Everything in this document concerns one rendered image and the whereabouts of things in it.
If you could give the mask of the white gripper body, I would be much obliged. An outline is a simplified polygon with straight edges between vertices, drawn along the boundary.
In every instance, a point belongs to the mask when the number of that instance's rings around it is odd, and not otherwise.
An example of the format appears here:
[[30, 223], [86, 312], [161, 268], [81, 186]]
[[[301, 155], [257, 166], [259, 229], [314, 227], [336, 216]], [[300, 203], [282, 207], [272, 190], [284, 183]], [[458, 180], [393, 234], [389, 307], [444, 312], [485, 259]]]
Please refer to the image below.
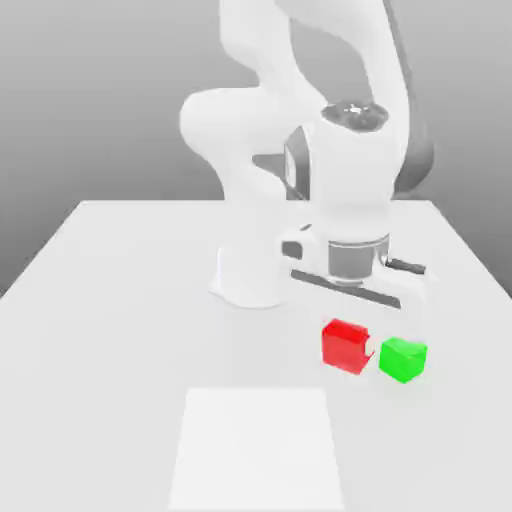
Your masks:
[[422, 325], [431, 276], [380, 267], [358, 283], [343, 283], [298, 269], [287, 275], [289, 298], [327, 320], [363, 325]]

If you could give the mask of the small red cube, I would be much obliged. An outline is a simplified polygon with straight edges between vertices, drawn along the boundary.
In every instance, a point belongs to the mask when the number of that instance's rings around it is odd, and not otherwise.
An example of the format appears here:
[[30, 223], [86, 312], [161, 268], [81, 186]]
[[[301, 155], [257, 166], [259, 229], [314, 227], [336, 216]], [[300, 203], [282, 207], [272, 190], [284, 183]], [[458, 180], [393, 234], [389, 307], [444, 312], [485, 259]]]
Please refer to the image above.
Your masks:
[[360, 375], [374, 354], [366, 354], [369, 338], [366, 327], [332, 319], [321, 333], [322, 360], [330, 366]]

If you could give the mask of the small green cube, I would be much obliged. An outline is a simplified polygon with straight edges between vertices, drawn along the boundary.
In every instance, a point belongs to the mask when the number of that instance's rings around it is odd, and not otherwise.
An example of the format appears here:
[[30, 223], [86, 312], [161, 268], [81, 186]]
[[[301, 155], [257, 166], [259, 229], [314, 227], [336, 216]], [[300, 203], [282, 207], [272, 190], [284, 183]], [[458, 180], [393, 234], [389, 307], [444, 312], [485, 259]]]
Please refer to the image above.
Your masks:
[[401, 383], [421, 375], [425, 368], [428, 346], [392, 337], [380, 348], [379, 369]]

